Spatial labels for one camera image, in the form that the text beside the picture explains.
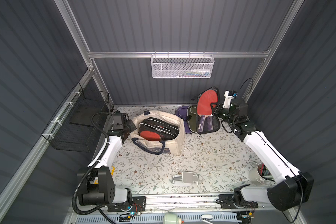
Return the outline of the black paddle case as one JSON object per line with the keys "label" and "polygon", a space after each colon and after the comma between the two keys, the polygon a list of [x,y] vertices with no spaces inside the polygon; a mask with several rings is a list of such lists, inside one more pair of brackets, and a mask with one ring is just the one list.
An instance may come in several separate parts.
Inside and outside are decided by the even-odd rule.
{"label": "black paddle case", "polygon": [[[217,90],[217,93],[218,93],[218,102],[217,102],[217,105],[216,105],[216,107],[214,108],[214,110],[213,110],[213,112],[215,111],[215,109],[217,109],[217,107],[220,105],[220,100],[219,100],[219,90],[218,90],[218,88],[217,87],[215,87],[216,88],[216,90]],[[206,133],[213,133],[213,132],[216,132],[216,131],[218,131],[219,129],[220,129],[220,123],[219,123],[219,120],[218,120],[218,117],[217,116],[213,116],[213,118],[212,118],[212,121],[213,121],[213,130],[212,131],[204,131],[203,133],[198,133],[199,135],[202,135],[202,134],[206,134]]]}

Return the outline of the black paddle cases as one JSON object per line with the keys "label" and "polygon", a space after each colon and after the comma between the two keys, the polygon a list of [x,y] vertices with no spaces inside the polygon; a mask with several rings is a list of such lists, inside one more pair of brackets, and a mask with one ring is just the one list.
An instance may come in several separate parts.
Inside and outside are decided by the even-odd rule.
{"label": "black paddle cases", "polygon": [[148,141],[169,141],[179,134],[179,127],[163,120],[149,117],[139,124],[139,136]]}

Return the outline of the red ping pong paddle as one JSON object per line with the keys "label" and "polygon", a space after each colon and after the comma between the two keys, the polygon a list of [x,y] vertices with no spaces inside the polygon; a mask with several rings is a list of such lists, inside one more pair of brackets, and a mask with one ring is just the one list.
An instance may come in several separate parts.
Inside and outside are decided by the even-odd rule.
{"label": "red ping pong paddle", "polygon": [[218,93],[212,87],[199,95],[197,102],[197,132],[203,133],[213,130],[213,110],[218,102]]}

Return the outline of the beige canvas tote bag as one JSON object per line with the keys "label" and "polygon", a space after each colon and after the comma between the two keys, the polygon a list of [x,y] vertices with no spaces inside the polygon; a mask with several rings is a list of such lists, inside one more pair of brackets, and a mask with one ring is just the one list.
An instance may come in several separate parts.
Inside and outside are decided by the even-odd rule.
{"label": "beige canvas tote bag", "polygon": [[145,111],[132,119],[136,130],[130,133],[135,146],[143,151],[160,155],[170,153],[180,156],[185,139],[182,118],[157,110]]}

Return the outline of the purple paddle case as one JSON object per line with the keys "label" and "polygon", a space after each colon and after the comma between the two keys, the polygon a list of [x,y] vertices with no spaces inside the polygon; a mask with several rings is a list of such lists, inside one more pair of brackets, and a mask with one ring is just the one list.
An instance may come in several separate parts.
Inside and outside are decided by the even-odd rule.
{"label": "purple paddle case", "polygon": [[189,116],[188,108],[189,108],[189,105],[179,106],[175,110],[175,115],[178,116],[179,118],[183,119],[185,133],[186,134],[192,134],[193,132],[189,128],[189,123],[188,123],[188,120],[187,120],[187,118]]}

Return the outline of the olive green paddle case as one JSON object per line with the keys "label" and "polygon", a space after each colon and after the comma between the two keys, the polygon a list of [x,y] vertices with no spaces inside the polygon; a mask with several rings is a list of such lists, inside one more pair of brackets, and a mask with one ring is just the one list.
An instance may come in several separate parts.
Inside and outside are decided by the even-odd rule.
{"label": "olive green paddle case", "polygon": [[188,126],[191,132],[197,133],[197,106],[196,105],[190,105],[188,107],[187,122],[188,122]]}

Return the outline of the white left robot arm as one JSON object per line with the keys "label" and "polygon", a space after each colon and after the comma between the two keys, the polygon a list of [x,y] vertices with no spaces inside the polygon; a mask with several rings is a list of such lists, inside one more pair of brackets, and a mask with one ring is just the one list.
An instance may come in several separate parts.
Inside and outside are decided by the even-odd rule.
{"label": "white left robot arm", "polygon": [[[113,118],[110,131],[104,131],[96,123],[95,117],[106,115]],[[77,188],[74,191],[73,205],[81,206],[109,205],[125,203],[129,198],[129,190],[115,185],[112,175],[112,164],[129,134],[136,129],[126,113],[99,112],[91,117],[92,125],[104,135],[104,143],[96,157],[77,174]]]}

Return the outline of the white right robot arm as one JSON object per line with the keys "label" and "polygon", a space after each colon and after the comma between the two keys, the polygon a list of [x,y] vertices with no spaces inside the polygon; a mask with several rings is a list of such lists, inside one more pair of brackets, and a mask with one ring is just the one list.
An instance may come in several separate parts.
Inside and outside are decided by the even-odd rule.
{"label": "white right robot arm", "polygon": [[274,186],[262,183],[254,187],[243,185],[234,190],[233,201],[237,207],[249,202],[269,203],[279,211],[286,211],[306,203],[312,191],[314,178],[308,172],[302,173],[290,163],[250,120],[248,105],[241,99],[230,100],[230,107],[211,103],[212,115],[227,122],[231,133],[239,137],[262,161],[261,167],[272,176]]}

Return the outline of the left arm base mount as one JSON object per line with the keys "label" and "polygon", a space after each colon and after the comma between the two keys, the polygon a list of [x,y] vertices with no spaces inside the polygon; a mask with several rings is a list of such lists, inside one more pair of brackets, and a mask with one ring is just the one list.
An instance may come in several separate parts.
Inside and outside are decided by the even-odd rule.
{"label": "left arm base mount", "polygon": [[146,209],[146,197],[132,197],[124,203],[117,203],[115,205],[108,205],[107,212],[143,212]]}

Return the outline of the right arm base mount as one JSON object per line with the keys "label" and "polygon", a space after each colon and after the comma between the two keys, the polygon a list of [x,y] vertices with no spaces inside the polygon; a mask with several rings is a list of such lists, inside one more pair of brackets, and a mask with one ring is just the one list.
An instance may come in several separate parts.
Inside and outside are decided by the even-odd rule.
{"label": "right arm base mount", "polygon": [[219,194],[215,201],[222,209],[245,209],[251,208],[253,210],[259,207],[257,202],[248,202],[237,192],[230,194]]}

